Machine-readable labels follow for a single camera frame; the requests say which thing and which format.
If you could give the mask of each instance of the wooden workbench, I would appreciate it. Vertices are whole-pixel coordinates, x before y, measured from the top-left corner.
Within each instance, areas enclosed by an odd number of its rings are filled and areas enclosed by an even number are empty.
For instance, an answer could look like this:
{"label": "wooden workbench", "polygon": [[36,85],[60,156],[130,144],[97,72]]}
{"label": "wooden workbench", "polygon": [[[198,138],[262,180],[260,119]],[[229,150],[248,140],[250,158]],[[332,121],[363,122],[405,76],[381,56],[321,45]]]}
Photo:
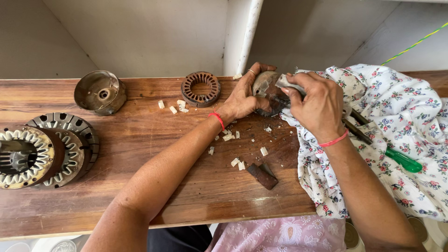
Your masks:
{"label": "wooden workbench", "polygon": [[[408,75],[428,80],[441,96],[448,96],[448,71]],[[222,92],[216,107],[237,83],[230,77],[218,79]],[[0,190],[0,238],[90,233],[141,165],[213,111],[213,107],[194,110],[188,105],[188,113],[173,114],[168,109],[182,99],[182,78],[121,80],[127,86],[128,100],[117,114],[104,117],[75,105],[77,79],[0,80],[0,128],[21,125],[45,113],[65,112],[90,122],[100,139],[96,164],[77,182],[55,190]],[[159,100],[164,101],[165,109],[159,109]],[[272,128],[271,133],[263,130],[266,126]],[[208,155],[207,148],[150,227],[315,213],[314,203],[297,178],[299,143],[295,128],[278,117],[251,114],[233,125],[232,132],[236,130],[241,132],[241,139],[211,143],[213,156]],[[266,157],[260,152],[263,146],[269,151]],[[268,163],[279,184],[272,191],[266,190],[247,171],[230,165],[237,156],[249,165]]]}

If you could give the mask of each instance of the woman's left hand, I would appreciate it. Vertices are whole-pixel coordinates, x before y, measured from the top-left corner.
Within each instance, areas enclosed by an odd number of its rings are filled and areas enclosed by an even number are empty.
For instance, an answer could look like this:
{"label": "woman's left hand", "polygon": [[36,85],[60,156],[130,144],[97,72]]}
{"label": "woman's left hand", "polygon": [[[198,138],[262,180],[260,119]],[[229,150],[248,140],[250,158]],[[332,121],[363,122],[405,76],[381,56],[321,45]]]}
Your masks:
{"label": "woman's left hand", "polygon": [[256,62],[247,73],[241,77],[229,98],[216,112],[221,115],[225,125],[235,119],[243,118],[256,109],[271,111],[269,101],[266,98],[252,96],[252,84],[256,75],[264,71],[275,71],[276,66]]}

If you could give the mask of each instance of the red thread bracelet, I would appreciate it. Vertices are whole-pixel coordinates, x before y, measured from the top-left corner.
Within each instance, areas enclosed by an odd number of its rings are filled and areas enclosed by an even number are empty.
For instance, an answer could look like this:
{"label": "red thread bracelet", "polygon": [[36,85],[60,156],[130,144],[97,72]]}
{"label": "red thread bracelet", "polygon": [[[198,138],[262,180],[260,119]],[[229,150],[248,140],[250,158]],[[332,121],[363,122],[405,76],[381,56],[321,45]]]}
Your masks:
{"label": "red thread bracelet", "polygon": [[346,137],[348,134],[349,134],[349,130],[348,130],[348,129],[345,129],[345,133],[344,133],[341,137],[336,138],[335,140],[330,141],[330,142],[328,142],[328,143],[318,143],[318,145],[319,145],[320,147],[328,147],[328,146],[330,146],[330,145],[334,145],[335,143],[337,143],[337,142],[341,141],[342,139],[344,139],[344,137]]}
{"label": "red thread bracelet", "polygon": [[208,117],[210,117],[211,115],[216,116],[216,118],[218,118],[218,120],[220,121],[221,126],[223,127],[223,131],[224,131],[224,130],[225,130],[225,127],[224,127],[223,120],[221,119],[221,116],[220,116],[218,113],[216,113],[215,109],[213,110],[213,112],[214,112],[214,113],[210,113],[210,114],[208,114]]}

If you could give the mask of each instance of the dark pants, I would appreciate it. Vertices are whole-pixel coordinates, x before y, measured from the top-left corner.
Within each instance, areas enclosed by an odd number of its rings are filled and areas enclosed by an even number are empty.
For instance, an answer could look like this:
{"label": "dark pants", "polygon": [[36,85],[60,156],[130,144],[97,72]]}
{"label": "dark pants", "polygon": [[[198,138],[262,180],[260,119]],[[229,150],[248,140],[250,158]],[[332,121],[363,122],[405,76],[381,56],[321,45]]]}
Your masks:
{"label": "dark pants", "polygon": [[147,251],[204,252],[211,239],[207,225],[149,229]]}

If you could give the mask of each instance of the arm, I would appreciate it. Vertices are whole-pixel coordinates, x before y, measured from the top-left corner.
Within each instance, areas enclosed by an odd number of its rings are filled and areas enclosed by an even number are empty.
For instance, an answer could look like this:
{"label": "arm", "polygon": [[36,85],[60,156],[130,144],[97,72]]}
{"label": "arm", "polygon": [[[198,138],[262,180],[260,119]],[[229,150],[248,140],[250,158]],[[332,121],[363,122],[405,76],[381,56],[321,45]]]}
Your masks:
{"label": "arm", "polygon": [[[250,69],[258,74],[276,67],[255,63]],[[254,73],[246,73],[218,109],[224,126],[255,109],[270,109],[268,100],[252,96],[254,80]],[[82,251],[146,251],[149,222],[221,131],[221,123],[211,116],[145,163],[107,207]]]}
{"label": "arm", "polygon": [[[302,101],[294,88],[282,88],[291,99],[292,115],[317,139],[342,136],[343,91],[334,81],[310,72],[288,75],[307,92]],[[426,251],[414,229],[348,137],[324,148],[338,179],[347,209],[368,251]]]}

